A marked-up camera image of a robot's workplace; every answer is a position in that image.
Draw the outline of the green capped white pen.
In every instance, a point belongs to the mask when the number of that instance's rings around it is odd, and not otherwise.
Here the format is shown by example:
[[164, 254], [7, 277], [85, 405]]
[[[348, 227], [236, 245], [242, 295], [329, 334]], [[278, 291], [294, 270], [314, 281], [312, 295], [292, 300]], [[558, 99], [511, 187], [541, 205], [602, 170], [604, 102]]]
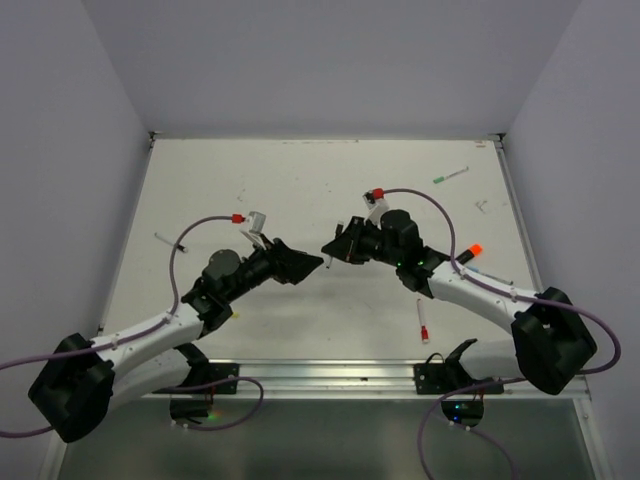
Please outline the green capped white pen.
[[469, 166], [465, 166], [464, 168], [459, 169], [457, 171], [454, 171], [454, 172], [439, 176], [439, 177], [433, 179], [433, 184], [437, 185], [437, 184], [443, 183], [446, 180], [449, 180], [449, 179], [454, 178], [454, 177], [456, 177], [458, 175], [461, 175], [461, 174], [464, 174], [464, 173], [468, 172], [469, 169], [470, 169]]

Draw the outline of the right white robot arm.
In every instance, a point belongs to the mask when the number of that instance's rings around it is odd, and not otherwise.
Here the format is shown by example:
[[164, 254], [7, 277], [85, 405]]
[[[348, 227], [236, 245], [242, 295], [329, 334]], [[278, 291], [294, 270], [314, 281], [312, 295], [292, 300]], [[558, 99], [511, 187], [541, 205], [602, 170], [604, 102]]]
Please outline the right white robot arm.
[[505, 290], [495, 282], [481, 287], [478, 278], [464, 277], [449, 255], [425, 245], [404, 210], [390, 210], [378, 222], [353, 217], [321, 251], [352, 265], [387, 264], [408, 290], [462, 307], [510, 334], [508, 340], [468, 339], [457, 346], [435, 373], [444, 382], [442, 392], [464, 393], [493, 379], [523, 378], [557, 395], [597, 351], [563, 291]]

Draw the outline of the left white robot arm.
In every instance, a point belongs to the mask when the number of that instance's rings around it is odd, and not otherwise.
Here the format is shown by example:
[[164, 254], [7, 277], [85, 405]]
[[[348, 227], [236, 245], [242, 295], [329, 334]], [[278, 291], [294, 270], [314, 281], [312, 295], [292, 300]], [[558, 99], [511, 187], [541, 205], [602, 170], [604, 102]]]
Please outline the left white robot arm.
[[147, 393], [193, 393], [218, 385], [223, 380], [211, 376], [196, 341], [229, 320], [232, 303], [245, 294], [269, 280], [297, 285], [322, 263], [280, 239], [265, 241], [247, 257], [218, 250], [167, 311], [109, 335], [62, 339], [45, 358], [28, 397], [58, 436], [72, 443], [110, 411]]

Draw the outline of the black capped white pen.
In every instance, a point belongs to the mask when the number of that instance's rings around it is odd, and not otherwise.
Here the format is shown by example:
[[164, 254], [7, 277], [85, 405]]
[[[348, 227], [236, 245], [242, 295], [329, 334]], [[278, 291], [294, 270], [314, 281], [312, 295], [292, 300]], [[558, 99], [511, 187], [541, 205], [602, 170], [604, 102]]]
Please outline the black capped white pen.
[[169, 238], [163, 236], [159, 232], [155, 232], [154, 233], [154, 237], [157, 240], [161, 241], [162, 243], [175, 248], [177, 251], [179, 251], [179, 252], [181, 252], [183, 254], [187, 254], [189, 252], [189, 249], [182, 242], [174, 241], [173, 239], [169, 239]]

